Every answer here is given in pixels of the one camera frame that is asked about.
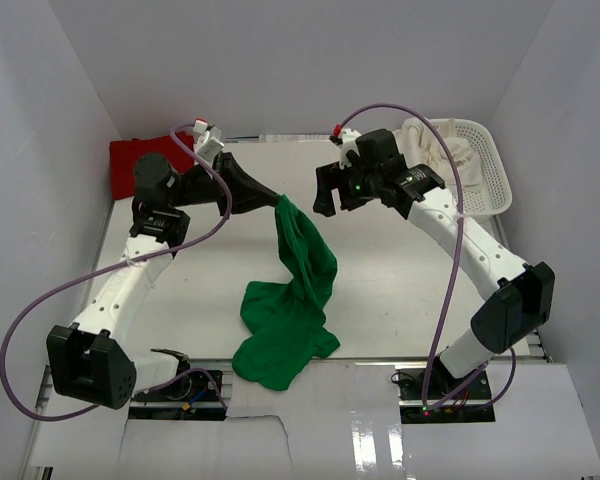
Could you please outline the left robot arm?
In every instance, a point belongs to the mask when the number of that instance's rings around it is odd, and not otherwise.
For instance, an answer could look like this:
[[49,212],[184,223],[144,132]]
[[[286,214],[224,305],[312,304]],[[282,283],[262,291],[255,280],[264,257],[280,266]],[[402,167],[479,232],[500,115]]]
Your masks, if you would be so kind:
[[243,214],[279,200],[230,153],[218,154],[211,172],[196,165],[184,174],[164,155],[149,153],[133,175],[133,224],[120,268],[70,325],[54,326],[46,339],[56,393],[114,410],[138,392],[160,389],[179,399],[190,390],[184,355],[152,349],[131,357],[124,350],[146,296],[185,241],[190,217],[184,207],[215,203],[220,214]]

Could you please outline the green t shirt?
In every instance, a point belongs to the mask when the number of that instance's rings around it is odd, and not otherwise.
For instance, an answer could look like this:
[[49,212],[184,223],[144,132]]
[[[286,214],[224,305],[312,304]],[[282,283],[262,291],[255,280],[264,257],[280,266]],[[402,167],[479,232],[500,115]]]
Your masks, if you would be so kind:
[[325,306],[338,273],[336,256],[309,217],[286,196],[274,208],[278,257],[286,283],[251,281],[240,317],[251,333],[232,358],[240,378],[273,391],[287,390],[314,358],[340,348],[326,327]]

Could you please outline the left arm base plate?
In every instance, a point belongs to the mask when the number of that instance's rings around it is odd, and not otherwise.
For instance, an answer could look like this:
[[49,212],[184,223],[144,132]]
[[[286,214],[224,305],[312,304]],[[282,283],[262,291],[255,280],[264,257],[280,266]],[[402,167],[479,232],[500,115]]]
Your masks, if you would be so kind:
[[209,370],[212,383],[202,372],[192,372],[162,390],[139,393],[133,397],[128,418],[130,420],[164,421],[224,421],[225,408],[221,396],[229,403],[229,391],[223,392],[223,372]]

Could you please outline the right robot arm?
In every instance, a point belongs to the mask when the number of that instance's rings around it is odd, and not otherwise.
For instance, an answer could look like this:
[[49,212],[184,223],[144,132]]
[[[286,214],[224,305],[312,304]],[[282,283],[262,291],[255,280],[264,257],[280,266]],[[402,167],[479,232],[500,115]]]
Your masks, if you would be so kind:
[[430,167],[408,166],[394,134],[386,129],[360,134],[335,128],[331,142],[338,161],[316,170],[314,212],[325,217],[352,211],[372,200],[432,238],[452,259],[450,277],[464,272],[484,303],[468,329],[444,350],[434,341],[422,375],[422,394],[457,397],[495,356],[549,318],[555,274],[544,262],[531,265],[460,212],[460,197]]

